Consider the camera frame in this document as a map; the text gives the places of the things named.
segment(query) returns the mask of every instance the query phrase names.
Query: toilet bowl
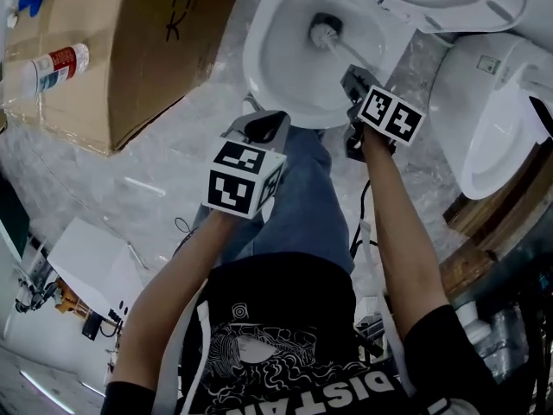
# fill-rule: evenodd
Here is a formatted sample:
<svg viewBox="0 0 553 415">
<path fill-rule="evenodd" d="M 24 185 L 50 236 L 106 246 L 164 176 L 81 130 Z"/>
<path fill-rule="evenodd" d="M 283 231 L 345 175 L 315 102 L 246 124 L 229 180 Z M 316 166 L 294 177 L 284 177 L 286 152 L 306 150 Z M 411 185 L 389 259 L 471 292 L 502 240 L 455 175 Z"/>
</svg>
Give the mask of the toilet bowl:
<svg viewBox="0 0 553 415">
<path fill-rule="evenodd" d="M 309 39 L 315 14 L 337 16 L 341 38 L 385 85 L 416 29 L 494 31 L 512 27 L 526 0 L 261 0 L 244 47 L 248 87 L 264 109 L 324 129 L 348 121 L 340 85 L 347 63 Z"/>
<path fill-rule="evenodd" d="M 503 187 L 550 136 L 551 75 L 553 54 L 512 34 L 462 37 L 448 52 L 429 119 L 466 197 Z"/>
</svg>

